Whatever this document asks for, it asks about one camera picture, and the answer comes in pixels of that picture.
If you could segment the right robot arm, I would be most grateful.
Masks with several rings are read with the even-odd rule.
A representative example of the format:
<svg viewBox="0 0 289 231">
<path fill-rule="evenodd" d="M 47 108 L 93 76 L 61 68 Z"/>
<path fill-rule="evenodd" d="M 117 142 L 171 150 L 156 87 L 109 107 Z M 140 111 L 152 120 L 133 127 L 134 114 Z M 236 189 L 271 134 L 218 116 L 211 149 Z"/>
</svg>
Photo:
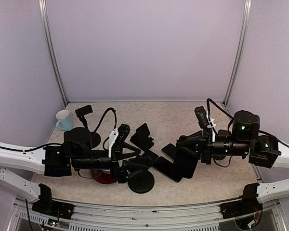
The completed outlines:
<svg viewBox="0 0 289 231">
<path fill-rule="evenodd" d="M 260 118 L 241 110 L 229 122 L 228 130 L 215 130 L 213 119 L 204 107 L 195 108 L 200 131 L 181 136 L 176 148 L 207 165 L 225 157 L 241 156 L 265 168 L 289 169 L 289 144 L 260 131 Z"/>
</svg>

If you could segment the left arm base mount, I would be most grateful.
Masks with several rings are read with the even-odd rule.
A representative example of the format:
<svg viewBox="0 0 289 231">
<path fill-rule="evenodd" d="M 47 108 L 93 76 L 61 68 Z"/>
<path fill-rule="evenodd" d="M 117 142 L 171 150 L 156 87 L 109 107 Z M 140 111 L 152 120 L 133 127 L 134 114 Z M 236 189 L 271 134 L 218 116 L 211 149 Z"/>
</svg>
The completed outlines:
<svg viewBox="0 0 289 231">
<path fill-rule="evenodd" d="M 71 219 L 75 207 L 73 204 L 53 200 L 50 187 L 44 184 L 40 183 L 39 189 L 38 201 L 32 204 L 33 211 L 52 217 Z"/>
</svg>

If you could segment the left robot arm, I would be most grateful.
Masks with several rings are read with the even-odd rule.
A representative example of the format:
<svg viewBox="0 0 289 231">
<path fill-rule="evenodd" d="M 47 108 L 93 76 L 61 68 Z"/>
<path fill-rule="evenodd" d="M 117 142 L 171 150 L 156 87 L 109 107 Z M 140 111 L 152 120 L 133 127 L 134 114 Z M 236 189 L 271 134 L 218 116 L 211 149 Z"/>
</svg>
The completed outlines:
<svg viewBox="0 0 289 231">
<path fill-rule="evenodd" d="M 142 176 L 151 176 L 149 167 L 128 161 L 140 153 L 122 155 L 128 147 L 125 139 L 129 127 L 113 129 L 108 136 L 108 150 L 93 150 L 92 134 L 82 127 L 64 133 L 64 142 L 48 143 L 36 148 L 21 147 L 0 142 L 0 185 L 16 192 L 29 202 L 38 202 L 47 214 L 53 214 L 58 204 L 52 199 L 51 189 L 44 184 L 30 182 L 11 171 L 22 169 L 46 177 L 71 176 L 72 170 L 108 170 L 111 179 L 118 183 L 130 183 Z"/>
</svg>

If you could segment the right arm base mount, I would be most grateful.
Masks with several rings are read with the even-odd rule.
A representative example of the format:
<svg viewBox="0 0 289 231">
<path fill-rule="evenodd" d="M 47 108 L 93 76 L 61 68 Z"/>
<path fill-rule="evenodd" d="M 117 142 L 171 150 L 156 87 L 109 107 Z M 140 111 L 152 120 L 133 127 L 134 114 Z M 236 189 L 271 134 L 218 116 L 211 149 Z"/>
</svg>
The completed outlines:
<svg viewBox="0 0 289 231">
<path fill-rule="evenodd" d="M 223 219 L 248 215 L 256 211 L 262 211 L 263 205 L 258 201 L 257 189 L 259 183 L 248 184 L 244 187 L 239 200 L 220 205 Z"/>
</svg>

